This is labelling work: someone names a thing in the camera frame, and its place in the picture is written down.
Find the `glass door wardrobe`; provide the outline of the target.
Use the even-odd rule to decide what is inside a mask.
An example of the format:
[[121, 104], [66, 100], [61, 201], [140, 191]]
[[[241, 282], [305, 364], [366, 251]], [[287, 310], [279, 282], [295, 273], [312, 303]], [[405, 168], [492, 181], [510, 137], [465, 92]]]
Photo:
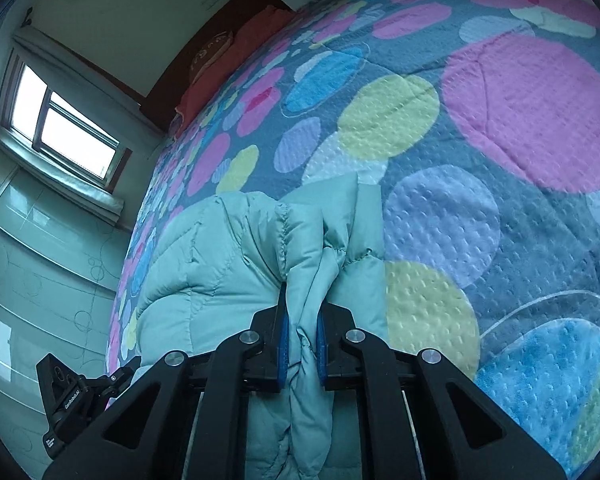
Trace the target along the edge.
[[36, 364], [98, 377], [129, 234], [20, 169], [0, 150], [0, 437], [41, 478], [50, 459]]

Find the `small brown embroidered cushion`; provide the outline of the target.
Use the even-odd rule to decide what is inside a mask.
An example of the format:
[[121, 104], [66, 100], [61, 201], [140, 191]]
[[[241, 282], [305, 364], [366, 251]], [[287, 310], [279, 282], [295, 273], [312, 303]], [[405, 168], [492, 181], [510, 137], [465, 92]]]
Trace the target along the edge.
[[188, 82], [192, 84], [213, 65], [232, 45], [234, 35], [230, 30], [219, 32], [209, 39], [193, 56], [189, 64]]

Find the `light green quilted puffer jacket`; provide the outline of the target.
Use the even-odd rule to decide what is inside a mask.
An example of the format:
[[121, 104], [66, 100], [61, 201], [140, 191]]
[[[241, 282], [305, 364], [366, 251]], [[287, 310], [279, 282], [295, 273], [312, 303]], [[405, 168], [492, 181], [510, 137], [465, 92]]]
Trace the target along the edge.
[[260, 192], [215, 195], [162, 232], [137, 301], [143, 368], [181, 350], [213, 351], [285, 300], [289, 362], [283, 390], [248, 403], [250, 479], [361, 477], [358, 410], [317, 373], [323, 302], [355, 325], [388, 334], [380, 188], [355, 174], [314, 182], [279, 200]]

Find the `dark wooden headboard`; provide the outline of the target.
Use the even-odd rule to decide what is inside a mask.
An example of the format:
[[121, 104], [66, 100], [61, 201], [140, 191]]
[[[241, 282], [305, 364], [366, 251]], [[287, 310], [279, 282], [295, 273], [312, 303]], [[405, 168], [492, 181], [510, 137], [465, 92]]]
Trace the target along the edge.
[[166, 132], [181, 97], [233, 44], [239, 29], [262, 11], [294, 11], [283, 0], [228, 0], [190, 38], [140, 104], [140, 112]]

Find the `red pillow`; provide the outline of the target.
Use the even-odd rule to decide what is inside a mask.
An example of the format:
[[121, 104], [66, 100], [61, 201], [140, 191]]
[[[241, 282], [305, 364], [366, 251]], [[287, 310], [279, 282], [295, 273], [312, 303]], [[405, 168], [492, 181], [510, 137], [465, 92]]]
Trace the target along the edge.
[[197, 81], [188, 83], [174, 108], [175, 115], [169, 126], [170, 136], [177, 139], [212, 100], [222, 84], [296, 16], [292, 11], [266, 6], [238, 27], [236, 32], [232, 32], [232, 45]]

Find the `colourful circle pattern bedspread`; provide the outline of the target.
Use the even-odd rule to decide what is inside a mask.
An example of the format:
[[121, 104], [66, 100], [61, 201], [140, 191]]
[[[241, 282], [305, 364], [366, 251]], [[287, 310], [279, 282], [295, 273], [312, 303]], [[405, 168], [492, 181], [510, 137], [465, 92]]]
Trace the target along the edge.
[[140, 206], [107, 359], [135, 354], [158, 235], [240, 188], [381, 189], [389, 330], [441, 342], [579, 478], [600, 452], [600, 10], [325, 0], [248, 58]]

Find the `left window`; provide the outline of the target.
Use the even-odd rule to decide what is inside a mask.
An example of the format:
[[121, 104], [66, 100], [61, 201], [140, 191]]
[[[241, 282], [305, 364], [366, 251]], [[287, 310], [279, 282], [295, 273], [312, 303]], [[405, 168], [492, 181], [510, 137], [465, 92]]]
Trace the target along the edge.
[[33, 153], [109, 193], [131, 156], [15, 53], [9, 55], [1, 86], [0, 126]]

